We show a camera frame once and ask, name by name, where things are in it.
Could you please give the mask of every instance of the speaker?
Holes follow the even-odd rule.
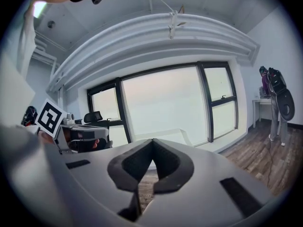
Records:
[[[283,119],[290,121],[294,117],[294,100],[288,89],[276,96],[276,104]]]

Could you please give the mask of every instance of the cord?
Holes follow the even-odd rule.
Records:
[[[271,105],[272,105],[272,103],[273,103],[272,95],[270,96],[270,100],[271,100]],[[271,107],[271,120],[273,120],[273,118],[274,118],[274,115],[273,115],[273,107]],[[270,137],[269,137],[269,149],[268,149],[268,153],[269,153],[269,155],[270,155],[271,164],[270,164],[269,173],[268,173],[268,178],[267,178],[267,187],[268,187],[269,181],[270,181],[271,168],[272,168],[272,166],[273,166],[273,164],[274,164],[273,157],[272,157],[272,155],[270,154],[270,149],[271,149],[271,139],[270,139]]]

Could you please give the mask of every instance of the window frame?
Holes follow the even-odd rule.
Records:
[[[144,70],[144,71],[140,71],[140,72],[133,73],[130,75],[126,75],[121,78],[116,78],[116,79],[111,80],[106,83],[102,83],[96,87],[93,87],[93,88],[87,90],[89,112],[91,113],[94,111],[93,103],[92,103],[92,96],[94,94],[97,94],[99,92],[102,92],[102,91],[105,91],[105,90],[108,90],[111,88],[115,88],[117,103],[118,103],[118,110],[119,110],[121,120],[110,121],[109,126],[123,125],[127,141],[128,141],[128,143],[131,143],[132,137],[131,137],[131,133],[130,133],[129,121],[127,119],[125,97],[124,97],[123,88],[122,88],[122,81],[126,80],[126,79],[131,79],[131,78],[147,75],[147,74],[152,74],[155,72],[173,70],[173,69],[179,69],[179,68],[185,68],[185,67],[193,67],[193,66],[196,66],[198,68],[198,76],[200,78],[200,82],[202,83],[202,89],[203,89],[203,94],[204,94],[203,99],[205,101],[206,116],[207,116],[207,129],[208,129],[207,130],[207,140],[208,140],[208,142],[211,143],[214,141],[213,107],[234,101],[234,103],[235,103],[235,129],[238,128],[238,123],[239,123],[239,112],[238,112],[238,100],[237,100],[236,87],[235,87],[235,84],[233,81],[231,69],[229,67],[228,62],[226,62],[226,61],[197,61],[197,62],[192,62],[192,63],[183,63],[183,64],[164,66],[164,67],[157,67],[154,69]],[[209,85],[208,85],[207,77],[206,77],[206,73],[205,73],[205,69],[207,69],[207,68],[225,68],[226,69],[228,79],[229,79],[229,82],[232,87],[233,96],[212,101],[210,89],[209,89]],[[106,122],[102,122],[102,121],[94,123],[94,125],[100,126],[100,127],[107,127]]]

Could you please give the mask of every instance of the black slot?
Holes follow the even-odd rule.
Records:
[[[118,212],[118,215],[131,222],[135,222],[141,214],[138,190],[136,190],[129,207]]]
[[[73,168],[77,168],[77,167],[84,166],[87,164],[90,164],[90,162],[88,160],[81,160],[81,161],[66,163],[66,166],[68,169],[73,169]]]
[[[233,177],[226,178],[220,181],[220,183],[245,218],[257,212],[262,207]]]

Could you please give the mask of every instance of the white desk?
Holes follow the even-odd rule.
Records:
[[[271,105],[271,99],[270,98],[261,98],[261,99],[253,99],[252,100],[252,104],[253,104],[253,127],[256,127],[256,104],[258,104],[258,109],[259,109],[259,122],[261,121],[261,117],[260,117],[260,105]],[[278,116],[279,120],[279,126],[278,126],[278,133],[277,135],[279,135],[280,133],[280,129],[281,129],[281,118],[280,118],[280,113]]]

